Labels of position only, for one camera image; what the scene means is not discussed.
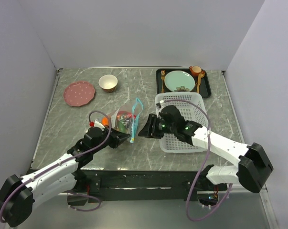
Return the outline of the clear zip top bag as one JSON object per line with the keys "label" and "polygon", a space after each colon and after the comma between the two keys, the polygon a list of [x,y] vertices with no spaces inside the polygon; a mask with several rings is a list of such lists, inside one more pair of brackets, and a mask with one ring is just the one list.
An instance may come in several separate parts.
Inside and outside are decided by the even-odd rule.
{"label": "clear zip top bag", "polygon": [[[122,106],[120,106],[118,109],[110,112],[107,116],[110,118],[112,128],[114,128],[117,131],[118,131],[117,123],[122,122],[124,124],[124,126],[127,129],[126,132],[124,133],[130,134],[130,138],[128,139],[128,141],[133,144],[135,141],[136,133],[137,133],[138,126],[139,126],[140,114],[142,113],[143,110],[144,110],[144,106],[143,106],[142,101],[140,101],[139,98],[136,98],[135,100],[125,103]],[[136,119],[118,120],[117,114],[119,111],[131,112],[132,114],[136,115]]]}

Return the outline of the red toy chili pepper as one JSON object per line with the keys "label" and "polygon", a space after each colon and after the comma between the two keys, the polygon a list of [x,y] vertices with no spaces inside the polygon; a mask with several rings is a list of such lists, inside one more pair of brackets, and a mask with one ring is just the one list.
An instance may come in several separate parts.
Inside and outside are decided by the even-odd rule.
{"label": "red toy chili pepper", "polygon": [[122,120],[122,119],[136,119],[136,115],[132,114],[131,112],[127,111],[119,111],[117,114],[117,119]]}

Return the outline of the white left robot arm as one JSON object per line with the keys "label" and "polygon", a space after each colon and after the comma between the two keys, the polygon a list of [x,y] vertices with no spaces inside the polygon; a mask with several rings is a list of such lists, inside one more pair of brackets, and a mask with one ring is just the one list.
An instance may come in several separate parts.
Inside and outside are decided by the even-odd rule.
{"label": "white left robot arm", "polygon": [[22,177],[10,176],[0,189],[0,222],[16,227],[58,194],[83,190],[87,180],[81,168],[93,160],[95,153],[107,146],[117,148],[129,137],[109,127],[91,127],[56,161]]}

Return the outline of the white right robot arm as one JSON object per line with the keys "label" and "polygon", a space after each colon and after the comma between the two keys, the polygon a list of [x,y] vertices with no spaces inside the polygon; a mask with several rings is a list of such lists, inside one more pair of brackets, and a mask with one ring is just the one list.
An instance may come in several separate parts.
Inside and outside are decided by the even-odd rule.
{"label": "white right robot arm", "polygon": [[173,105],[159,114],[149,114],[139,136],[161,139],[173,134],[179,141],[191,146],[209,149],[229,161],[229,166],[208,166],[200,175],[200,185],[211,190],[219,184],[240,184],[252,193],[259,193],[271,175],[273,166],[260,144],[247,145],[209,131],[205,126],[185,120]]}

